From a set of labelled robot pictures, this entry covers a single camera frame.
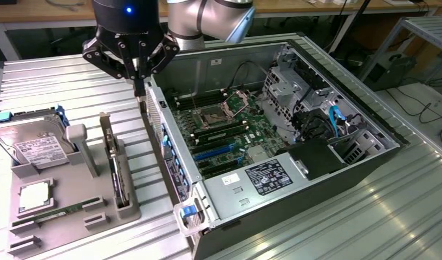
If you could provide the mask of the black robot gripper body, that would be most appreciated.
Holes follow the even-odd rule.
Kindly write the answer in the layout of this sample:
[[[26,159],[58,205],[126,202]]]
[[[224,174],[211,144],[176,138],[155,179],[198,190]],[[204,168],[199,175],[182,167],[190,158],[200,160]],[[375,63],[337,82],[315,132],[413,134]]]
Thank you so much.
[[[164,39],[158,1],[94,1],[96,39],[118,57],[122,50],[132,58],[151,56]]]

